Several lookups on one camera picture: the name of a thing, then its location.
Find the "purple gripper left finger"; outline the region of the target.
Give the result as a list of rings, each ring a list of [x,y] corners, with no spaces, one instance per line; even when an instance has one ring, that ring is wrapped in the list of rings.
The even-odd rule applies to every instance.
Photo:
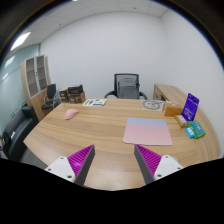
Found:
[[[59,157],[46,168],[46,171],[83,186],[94,156],[95,147],[90,145],[68,157]]]

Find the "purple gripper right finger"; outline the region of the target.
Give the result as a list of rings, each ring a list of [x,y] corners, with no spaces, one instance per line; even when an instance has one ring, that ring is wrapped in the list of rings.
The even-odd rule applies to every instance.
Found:
[[[182,169],[178,161],[170,155],[159,155],[143,146],[134,146],[134,155],[146,184],[164,178]]]

